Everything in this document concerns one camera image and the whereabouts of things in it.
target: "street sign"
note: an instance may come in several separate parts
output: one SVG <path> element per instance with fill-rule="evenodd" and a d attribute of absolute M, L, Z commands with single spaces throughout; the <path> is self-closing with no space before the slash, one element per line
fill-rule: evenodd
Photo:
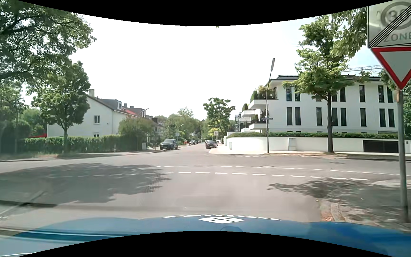
<path fill-rule="evenodd" d="M 371 49 L 398 88 L 404 89 L 411 79 L 411 46 Z"/>
<path fill-rule="evenodd" d="M 368 47 L 411 45 L 411 0 L 367 7 Z"/>

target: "garage door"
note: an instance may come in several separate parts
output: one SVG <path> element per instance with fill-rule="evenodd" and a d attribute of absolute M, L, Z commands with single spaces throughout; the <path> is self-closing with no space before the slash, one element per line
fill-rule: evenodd
<path fill-rule="evenodd" d="M 397 141 L 363 140 L 364 152 L 368 153 L 398 153 Z"/>

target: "red triangle border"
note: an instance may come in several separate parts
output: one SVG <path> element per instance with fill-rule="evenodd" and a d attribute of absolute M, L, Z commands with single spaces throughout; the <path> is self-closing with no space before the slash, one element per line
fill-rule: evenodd
<path fill-rule="evenodd" d="M 381 52 L 402 52 L 402 51 L 411 51 L 411 46 L 403 46 L 403 47 L 375 47 L 371 48 L 372 52 L 374 53 L 375 57 L 377 57 L 380 64 L 385 68 L 386 72 L 390 75 L 391 79 L 396 83 L 396 85 L 402 90 L 404 89 L 405 85 L 407 85 L 408 81 L 411 79 L 411 69 L 404 77 L 402 81 L 400 81 L 394 71 L 391 69 L 390 65 L 386 62 L 385 58 L 381 55 Z"/>

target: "green hedge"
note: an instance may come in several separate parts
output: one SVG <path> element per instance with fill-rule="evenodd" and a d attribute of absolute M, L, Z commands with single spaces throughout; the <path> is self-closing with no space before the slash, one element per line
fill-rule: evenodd
<path fill-rule="evenodd" d="M 63 151 L 64 137 L 26 138 L 20 140 L 19 153 L 43 152 L 59 154 Z M 134 137 L 107 135 L 103 137 L 69 137 L 69 150 L 75 153 L 105 153 L 137 150 Z"/>
<path fill-rule="evenodd" d="M 226 138 L 233 137 L 265 137 L 266 133 L 236 132 Z M 293 132 L 269 132 L 269 137 L 328 137 L 328 133 L 293 133 Z M 381 138 L 397 139 L 397 134 L 371 134 L 371 133 L 333 133 L 335 138 Z"/>

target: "parked car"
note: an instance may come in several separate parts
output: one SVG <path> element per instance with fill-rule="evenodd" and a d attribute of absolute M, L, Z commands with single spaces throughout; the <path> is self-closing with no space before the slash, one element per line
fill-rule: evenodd
<path fill-rule="evenodd" d="M 205 142 L 205 148 L 216 148 L 216 142 L 214 140 L 208 140 Z"/>
<path fill-rule="evenodd" d="M 161 150 L 163 149 L 171 149 L 171 150 L 176 149 L 177 150 L 179 148 L 179 145 L 177 144 L 177 141 L 175 139 L 166 139 L 163 141 L 163 143 L 159 145 L 159 148 Z"/>

